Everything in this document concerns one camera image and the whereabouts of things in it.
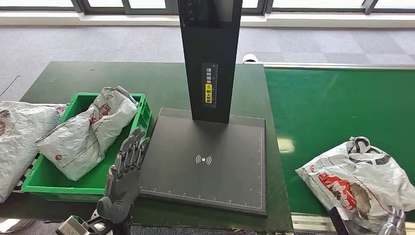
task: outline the windowsill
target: windowsill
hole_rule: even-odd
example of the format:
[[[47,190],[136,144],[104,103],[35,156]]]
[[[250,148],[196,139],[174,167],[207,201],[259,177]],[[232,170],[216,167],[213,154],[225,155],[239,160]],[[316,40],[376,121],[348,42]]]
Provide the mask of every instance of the windowsill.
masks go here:
[[[0,25],[165,25],[178,26],[178,16],[94,15],[76,12],[0,11]],[[241,26],[259,27],[415,27],[414,14],[282,13],[242,16]]]

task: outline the wireless charging symbol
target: wireless charging symbol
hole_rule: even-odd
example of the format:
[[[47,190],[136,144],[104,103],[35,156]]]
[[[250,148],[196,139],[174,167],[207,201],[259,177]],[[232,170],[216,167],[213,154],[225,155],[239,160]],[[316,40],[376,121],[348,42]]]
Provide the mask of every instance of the wireless charging symbol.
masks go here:
[[[212,163],[212,158],[210,156],[207,157],[207,158],[202,158],[202,156],[200,156],[200,154],[198,154],[196,156],[196,164],[199,164],[199,163],[205,163],[207,165],[210,165]]]

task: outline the red printed logo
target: red printed logo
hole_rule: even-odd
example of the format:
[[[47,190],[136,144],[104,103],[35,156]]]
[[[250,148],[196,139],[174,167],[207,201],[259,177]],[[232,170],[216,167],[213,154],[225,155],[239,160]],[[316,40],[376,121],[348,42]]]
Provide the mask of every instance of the red printed logo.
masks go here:
[[[356,199],[350,190],[350,182],[339,177],[330,177],[327,173],[319,174],[320,182],[336,197],[342,207],[352,210],[356,207]]]
[[[97,121],[101,120],[103,116],[107,116],[108,113],[111,111],[111,107],[108,104],[103,104],[101,107],[99,107],[99,116],[94,117],[93,114],[90,117],[90,123],[91,125],[95,124]]]

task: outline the green plastic crate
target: green plastic crate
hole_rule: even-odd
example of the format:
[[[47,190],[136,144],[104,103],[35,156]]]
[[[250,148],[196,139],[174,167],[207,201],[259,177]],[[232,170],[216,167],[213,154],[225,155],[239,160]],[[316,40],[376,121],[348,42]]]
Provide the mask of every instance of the green plastic crate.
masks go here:
[[[98,93],[77,93],[66,109],[59,124],[86,111]],[[42,196],[48,201],[97,202],[104,194],[108,169],[114,163],[122,142],[130,132],[141,126],[147,134],[151,111],[144,94],[131,94],[139,102],[137,114],[105,153],[105,158],[88,174],[72,181],[41,154],[23,183],[22,191]]]

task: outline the black vertical pole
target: black vertical pole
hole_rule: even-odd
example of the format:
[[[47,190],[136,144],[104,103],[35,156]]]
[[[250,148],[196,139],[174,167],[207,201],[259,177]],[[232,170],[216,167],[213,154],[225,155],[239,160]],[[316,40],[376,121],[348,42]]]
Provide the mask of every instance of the black vertical pole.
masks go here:
[[[178,0],[194,120],[228,123],[242,0]]]

